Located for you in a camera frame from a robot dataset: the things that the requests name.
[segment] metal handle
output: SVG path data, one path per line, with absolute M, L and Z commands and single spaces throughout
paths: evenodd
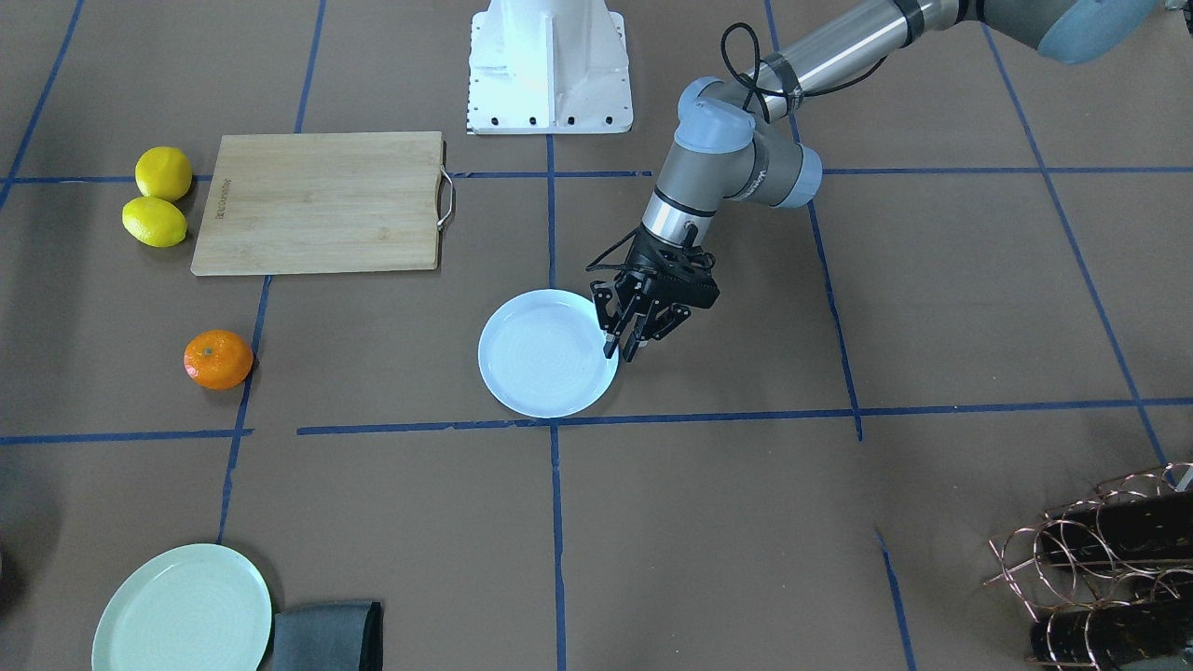
M 440 216 L 439 221 L 435 223 L 435 228 L 440 233 L 443 233 L 444 226 L 447 223 L 447 220 L 450 220 L 452 214 L 455 214 L 456 211 L 456 183 L 451 180 L 451 176 L 447 174 L 447 171 L 444 168 L 444 166 L 439 166 L 439 173 L 444 176 L 444 179 L 447 180 L 447 186 L 451 187 L 451 196 L 447 198 L 447 213 Z

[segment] wooden cutting board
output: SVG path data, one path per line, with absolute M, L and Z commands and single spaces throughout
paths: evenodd
M 439 265 L 443 134 L 225 135 L 191 272 Z

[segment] blue tape line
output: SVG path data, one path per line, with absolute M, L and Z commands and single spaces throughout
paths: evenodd
M 62 45 L 58 48 L 58 55 L 54 59 L 54 66 L 50 68 L 50 75 L 45 78 L 45 86 L 42 87 L 42 96 L 37 99 L 37 105 L 33 106 L 33 113 L 29 118 L 29 125 L 25 127 L 25 135 L 20 138 L 20 146 L 17 148 L 17 155 L 12 160 L 12 167 L 8 168 L 8 180 L 5 181 L 4 187 L 0 187 L 0 208 L 8 201 L 8 193 L 12 191 L 13 178 L 17 177 L 17 172 L 20 171 L 20 164 L 25 160 L 25 152 L 29 150 L 29 143 L 33 140 L 33 131 L 37 130 L 37 122 L 42 118 L 42 111 L 45 109 L 45 100 L 50 97 L 50 88 L 54 87 L 54 81 L 58 78 L 58 70 L 62 68 L 62 61 L 67 57 L 67 49 L 70 47 L 70 39 L 74 38 L 75 27 L 79 25 L 79 14 L 82 13 L 84 0 L 78 0 L 75 2 L 74 12 L 70 14 L 70 23 L 67 25 L 67 33 L 62 38 Z
M 816 256 L 821 261 L 821 270 L 824 272 L 824 293 L 828 296 L 828 312 L 833 315 L 833 327 L 836 328 L 836 344 L 841 350 L 841 371 L 845 374 L 845 390 L 849 395 L 849 408 L 853 411 L 853 427 L 858 433 L 858 442 L 866 438 L 861 427 L 861 412 L 858 407 L 858 389 L 853 383 L 853 369 L 849 367 L 849 350 L 845 345 L 845 330 L 841 327 L 841 314 L 836 309 L 836 294 L 833 291 L 833 276 L 828 271 L 828 256 L 824 253 L 824 239 L 821 238 L 820 218 L 816 216 L 815 201 L 808 203 L 808 218 L 812 224 L 812 238 L 816 239 Z
M 256 322 L 253 325 L 253 340 L 249 346 L 253 349 L 253 358 L 261 345 L 261 331 L 265 328 L 265 310 L 270 302 L 270 285 L 273 284 L 273 276 L 266 275 L 261 282 L 261 297 L 256 303 Z M 236 427 L 231 436 L 231 445 L 228 448 L 228 468 L 224 470 L 223 495 L 220 501 L 220 533 L 216 535 L 216 543 L 223 544 L 224 525 L 228 522 L 228 506 L 231 504 L 231 472 L 236 469 L 240 460 L 240 439 L 247 436 L 245 432 L 245 417 L 248 414 L 248 396 L 253 392 L 253 377 L 255 371 L 249 371 L 245 380 L 245 393 L 240 396 L 240 407 L 236 410 Z
M 1037 174 L 1039 171 L 1038 167 L 878 167 L 824 168 L 824 174 Z
M 560 423 L 551 423 L 551 517 L 555 535 L 555 659 L 558 671 L 568 667 L 568 627 L 563 589 L 563 495 L 560 476 Z
M 135 183 L 131 174 L 78 176 L 78 177 L 16 177 L 13 184 L 129 184 Z M 196 181 L 211 181 L 210 174 L 196 174 Z
M 886 538 L 880 531 L 874 529 L 878 537 L 878 547 L 883 550 L 883 565 L 886 566 L 886 583 L 891 589 L 891 601 L 895 603 L 895 617 L 898 620 L 898 635 L 903 641 L 903 657 L 907 660 L 907 670 L 915 671 L 915 652 L 911 650 L 911 633 L 907 628 L 907 612 L 903 610 L 903 596 L 898 589 L 898 577 L 895 575 L 895 567 L 891 564 L 891 552 L 886 548 Z
M 315 17 L 315 35 L 310 38 L 310 55 L 307 57 L 307 79 L 302 84 L 302 96 L 298 98 L 298 115 L 295 117 L 295 133 L 302 133 L 307 118 L 307 99 L 310 97 L 310 82 L 315 79 L 315 59 L 319 57 L 319 39 L 323 33 L 323 14 L 327 12 L 327 0 L 319 0 L 319 14 Z
M 779 31 L 774 26 L 774 11 L 771 7 L 771 0 L 764 0 L 766 4 L 766 21 L 771 29 L 771 45 L 775 51 L 779 50 Z M 791 124 L 791 137 L 796 142 L 799 142 L 799 124 L 796 123 L 796 116 L 789 115 L 787 123 Z M 824 238 L 821 235 L 820 217 L 816 215 L 816 203 L 815 199 L 808 203 L 808 218 L 812 224 L 812 238 L 816 241 L 816 257 L 821 261 L 821 271 L 824 273 L 824 294 L 828 297 L 828 310 L 833 315 L 833 327 L 836 330 L 836 344 L 841 351 L 841 374 L 845 376 L 845 390 L 849 396 L 849 410 L 853 413 L 853 429 L 858 435 L 858 441 L 861 442 L 866 437 L 865 429 L 861 426 L 861 413 L 858 411 L 858 389 L 853 382 L 853 369 L 849 365 L 849 349 L 845 344 L 845 330 L 841 327 L 841 313 L 836 309 L 836 293 L 833 291 L 833 275 L 828 270 L 828 254 L 824 253 Z
M 1123 174 L 1123 173 L 1187 173 L 1193 166 L 1120 166 L 1120 167 L 1050 167 L 1049 172 L 1069 174 Z
M 1064 410 L 1132 408 L 1131 400 L 1045 401 L 1038 404 L 975 404 L 958 406 L 910 406 L 861 408 L 866 417 L 907 417 L 915 414 L 970 414 L 983 412 L 1055 412 Z
M 1123 371 L 1123 377 L 1126 380 L 1127 389 L 1131 392 L 1131 400 L 1135 401 L 1136 408 L 1139 413 L 1139 420 L 1143 421 L 1143 427 L 1148 433 L 1148 441 L 1151 442 L 1151 449 L 1156 453 L 1156 458 L 1160 460 L 1160 464 L 1164 466 L 1168 463 L 1168 457 L 1164 455 L 1164 450 L 1160 444 L 1160 438 L 1156 436 L 1156 431 L 1151 426 L 1151 418 L 1148 417 L 1148 410 L 1144 407 L 1143 399 L 1139 396 L 1139 389 L 1136 387 L 1135 377 L 1131 375 L 1131 369 L 1126 364 L 1126 357 L 1123 355 L 1123 347 L 1119 346 L 1118 337 L 1114 336 L 1114 328 L 1111 326 L 1109 316 L 1106 314 L 1106 307 L 1102 304 L 1102 300 L 1098 295 L 1098 287 L 1094 284 L 1094 277 L 1089 272 L 1089 266 L 1086 265 L 1086 258 L 1081 253 L 1081 246 L 1077 245 L 1077 236 L 1073 232 L 1073 226 L 1069 222 L 1069 215 L 1065 213 L 1064 205 L 1061 203 L 1061 195 L 1057 192 L 1056 185 L 1052 183 L 1052 176 L 1049 172 L 1047 165 L 1044 162 L 1044 154 L 1040 152 L 1039 144 L 1036 142 L 1036 134 L 1032 133 L 1032 127 L 1027 123 L 1027 113 L 1024 111 L 1024 106 L 1019 101 L 1019 94 L 1015 93 L 1015 87 L 1010 82 L 1010 75 L 1007 73 L 1007 67 L 1002 62 L 999 48 L 994 43 L 990 29 L 983 24 L 982 32 L 985 35 L 987 44 L 990 45 L 990 53 L 994 55 L 994 62 L 999 66 L 999 74 L 1002 75 L 1002 82 L 1006 85 L 1007 92 L 1010 94 L 1010 101 L 1015 105 L 1015 112 L 1019 115 L 1019 123 L 1022 124 L 1024 133 L 1027 135 L 1027 143 L 1031 144 L 1032 154 L 1036 155 L 1036 162 L 1039 165 L 1039 172 L 1044 177 L 1044 183 L 1047 185 L 1049 195 L 1052 197 L 1052 205 L 1056 208 L 1056 213 L 1061 217 L 1061 224 L 1064 227 L 1064 235 L 1069 240 L 1069 247 L 1073 250 L 1073 256 L 1077 259 L 1077 267 L 1081 270 L 1081 277 L 1086 281 L 1086 288 L 1089 290 L 1089 296 L 1094 301 L 1094 308 L 1098 310 L 1098 318 L 1102 321 L 1102 328 L 1106 330 L 1106 337 L 1109 339 L 1111 349 L 1114 350 L 1114 358 L 1118 361 L 1119 369 Z
M 1193 398 L 1151 399 L 1155 406 L 1193 406 Z M 1057 412 L 1070 410 L 1133 408 L 1136 402 L 1123 400 L 1041 401 L 1032 404 L 970 404 L 944 406 L 859 407 L 863 417 L 904 417 L 917 414 L 972 414 L 1012 412 Z M 348 433 L 404 433 L 420 431 L 476 431 L 486 429 L 532 429 L 539 426 L 607 426 L 618 424 L 687 424 L 713 421 L 766 421 L 793 419 L 839 419 L 854 417 L 853 408 L 760 411 L 691 414 L 626 414 L 612 417 L 564 417 L 561 419 L 493 419 L 484 421 L 421 421 L 409 424 L 357 424 L 303 426 L 298 436 L 329 436 Z
M 555 136 L 546 136 L 546 253 L 548 287 L 556 288 L 555 270 Z
M 653 177 L 654 173 L 649 170 L 588 170 L 588 171 L 568 171 L 568 172 L 556 172 L 555 177 L 575 179 L 575 178 L 608 178 L 608 177 Z
M 1143 405 L 1154 407 L 1193 406 L 1193 398 L 1144 399 Z
M 243 430 L 247 436 L 252 429 Z M 208 431 L 130 431 L 123 433 L 55 433 L 48 436 L 0 436 L 0 445 L 49 445 L 61 443 L 125 443 L 134 441 L 185 441 L 230 438 L 230 429 Z
M 416 421 L 410 424 L 356 424 L 302 426 L 298 436 L 342 436 L 346 433 L 416 433 L 421 431 L 476 431 L 481 429 L 528 429 L 546 426 L 545 419 L 493 419 L 486 421 Z
M 546 179 L 545 172 L 450 172 L 452 179 Z

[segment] cutting board handle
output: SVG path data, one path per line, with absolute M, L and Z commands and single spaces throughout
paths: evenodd
M 444 227 L 447 224 L 447 220 L 450 220 L 452 215 L 456 213 L 456 183 L 451 180 L 451 176 L 447 174 L 447 170 L 444 166 L 439 166 L 439 173 L 443 174 L 444 179 L 447 180 L 447 187 L 449 187 L 447 211 L 444 213 L 439 217 L 439 221 L 435 223 L 435 227 L 439 229 L 439 233 L 443 233 Z

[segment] light green plate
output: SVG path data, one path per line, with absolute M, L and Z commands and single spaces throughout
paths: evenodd
M 270 640 L 265 580 L 223 546 L 168 550 L 136 570 L 95 628 L 93 671 L 253 671 Z

